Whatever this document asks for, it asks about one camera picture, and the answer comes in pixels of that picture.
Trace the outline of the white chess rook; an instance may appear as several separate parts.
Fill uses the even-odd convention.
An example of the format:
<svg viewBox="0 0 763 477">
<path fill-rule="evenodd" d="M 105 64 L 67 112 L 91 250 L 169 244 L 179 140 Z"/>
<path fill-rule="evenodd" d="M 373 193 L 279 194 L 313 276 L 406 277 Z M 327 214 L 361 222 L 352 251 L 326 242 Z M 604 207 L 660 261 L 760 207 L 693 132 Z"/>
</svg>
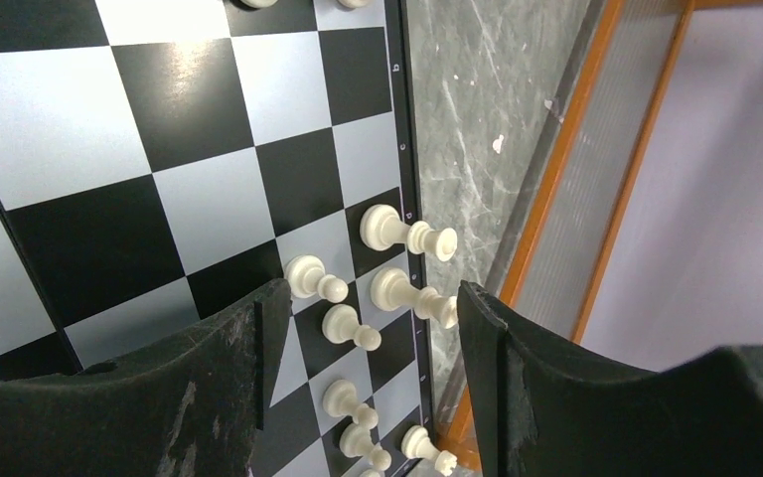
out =
<svg viewBox="0 0 763 477">
<path fill-rule="evenodd" d="M 408 429 L 400 443 L 400 451 L 407 459 L 424 459 L 443 476 L 451 476 L 458 466 L 458 458 L 447 450 L 438 449 L 431 441 L 428 430 L 421 425 Z"/>
</svg>

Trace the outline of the white pawn mid board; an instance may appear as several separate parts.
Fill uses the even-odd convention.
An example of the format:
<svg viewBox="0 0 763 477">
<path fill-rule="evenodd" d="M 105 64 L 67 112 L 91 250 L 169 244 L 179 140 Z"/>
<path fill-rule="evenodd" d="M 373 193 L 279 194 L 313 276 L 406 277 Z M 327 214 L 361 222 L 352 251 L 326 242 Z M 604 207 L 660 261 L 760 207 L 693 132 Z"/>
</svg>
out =
<svg viewBox="0 0 763 477">
<path fill-rule="evenodd" d="M 340 303 L 349 294 L 347 282 L 328 273 L 323 261 L 316 255 L 294 257 L 286 265 L 285 278 L 296 298 L 318 296 L 332 303 Z"/>
</svg>

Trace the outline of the white pawn file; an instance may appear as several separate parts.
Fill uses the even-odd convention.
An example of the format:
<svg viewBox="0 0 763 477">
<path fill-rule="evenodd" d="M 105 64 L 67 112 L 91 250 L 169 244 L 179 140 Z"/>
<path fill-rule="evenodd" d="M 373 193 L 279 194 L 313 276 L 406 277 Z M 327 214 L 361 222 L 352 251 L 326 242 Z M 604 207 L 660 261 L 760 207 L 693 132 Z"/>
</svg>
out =
<svg viewBox="0 0 763 477">
<path fill-rule="evenodd" d="M 278 0 L 241 0 L 241 2 L 252 9 L 263 9 L 273 6 Z"/>
</svg>

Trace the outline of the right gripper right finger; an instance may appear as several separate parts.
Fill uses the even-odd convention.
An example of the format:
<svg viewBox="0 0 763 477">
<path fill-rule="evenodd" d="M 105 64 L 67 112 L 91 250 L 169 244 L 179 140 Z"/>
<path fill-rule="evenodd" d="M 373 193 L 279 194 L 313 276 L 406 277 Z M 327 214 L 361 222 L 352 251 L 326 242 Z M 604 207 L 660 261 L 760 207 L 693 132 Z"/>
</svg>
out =
<svg viewBox="0 0 763 477">
<path fill-rule="evenodd" d="M 459 333 L 487 476 L 763 476 L 763 346 L 662 372 L 587 350 L 481 285 Z"/>
</svg>

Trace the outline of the white chess pawn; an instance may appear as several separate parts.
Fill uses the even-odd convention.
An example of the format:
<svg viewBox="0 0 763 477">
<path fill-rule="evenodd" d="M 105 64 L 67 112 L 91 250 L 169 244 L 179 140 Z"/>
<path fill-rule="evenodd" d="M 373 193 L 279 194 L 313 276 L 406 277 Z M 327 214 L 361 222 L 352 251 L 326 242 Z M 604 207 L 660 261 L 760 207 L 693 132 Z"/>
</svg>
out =
<svg viewBox="0 0 763 477">
<path fill-rule="evenodd" d="M 347 457 L 366 457 L 378 471 L 386 471 L 392 462 L 391 454 L 378 443 L 373 443 L 370 431 L 354 423 L 349 424 L 342 433 L 339 448 Z"/>
</svg>

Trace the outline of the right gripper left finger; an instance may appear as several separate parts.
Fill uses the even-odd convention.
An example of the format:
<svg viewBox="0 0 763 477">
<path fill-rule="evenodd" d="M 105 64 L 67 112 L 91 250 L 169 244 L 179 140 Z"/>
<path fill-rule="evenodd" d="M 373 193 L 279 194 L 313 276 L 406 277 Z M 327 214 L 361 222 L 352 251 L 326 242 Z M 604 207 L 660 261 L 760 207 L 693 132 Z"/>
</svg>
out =
<svg viewBox="0 0 763 477">
<path fill-rule="evenodd" d="M 74 374 L 0 381 L 0 476 L 243 476 L 291 315 L 286 280 Z"/>
</svg>

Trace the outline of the white king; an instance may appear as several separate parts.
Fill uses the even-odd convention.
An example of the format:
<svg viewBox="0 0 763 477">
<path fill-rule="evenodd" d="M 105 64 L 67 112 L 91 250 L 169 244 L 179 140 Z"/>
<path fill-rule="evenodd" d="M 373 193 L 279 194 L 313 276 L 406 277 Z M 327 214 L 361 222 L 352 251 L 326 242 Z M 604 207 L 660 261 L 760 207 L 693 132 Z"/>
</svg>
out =
<svg viewBox="0 0 763 477">
<path fill-rule="evenodd" d="M 451 329 L 459 321 L 456 296 L 443 296 L 432 286 L 415 287 L 401 268 L 380 270 L 372 280 L 370 294 L 374 305 L 381 310 L 408 307 L 419 319 L 433 319 L 443 329 Z"/>
</svg>

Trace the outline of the white piece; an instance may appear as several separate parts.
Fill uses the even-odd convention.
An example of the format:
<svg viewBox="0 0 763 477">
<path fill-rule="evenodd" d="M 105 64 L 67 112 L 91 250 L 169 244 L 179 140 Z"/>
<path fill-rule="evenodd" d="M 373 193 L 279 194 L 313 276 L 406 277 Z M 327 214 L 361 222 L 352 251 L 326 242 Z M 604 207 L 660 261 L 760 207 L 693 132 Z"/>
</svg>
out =
<svg viewBox="0 0 763 477">
<path fill-rule="evenodd" d="M 381 333 L 359 322 L 358 312 L 351 305 L 338 304 L 324 315 L 322 322 L 324 337 L 333 344 L 352 341 L 357 347 L 374 351 L 381 346 Z"/>
</svg>

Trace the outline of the white queen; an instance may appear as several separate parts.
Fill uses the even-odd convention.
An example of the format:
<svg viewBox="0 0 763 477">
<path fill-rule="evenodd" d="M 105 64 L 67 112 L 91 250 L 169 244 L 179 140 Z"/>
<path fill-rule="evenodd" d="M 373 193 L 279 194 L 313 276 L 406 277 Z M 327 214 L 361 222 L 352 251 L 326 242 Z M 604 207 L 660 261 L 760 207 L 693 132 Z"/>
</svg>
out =
<svg viewBox="0 0 763 477">
<path fill-rule="evenodd" d="M 442 262 L 450 260 L 458 247 L 454 229 L 435 230 L 425 221 L 409 225 L 394 207 L 386 204 L 373 205 L 364 212 L 360 236 L 367 247 L 376 251 L 404 244 L 411 253 L 429 254 Z"/>
</svg>

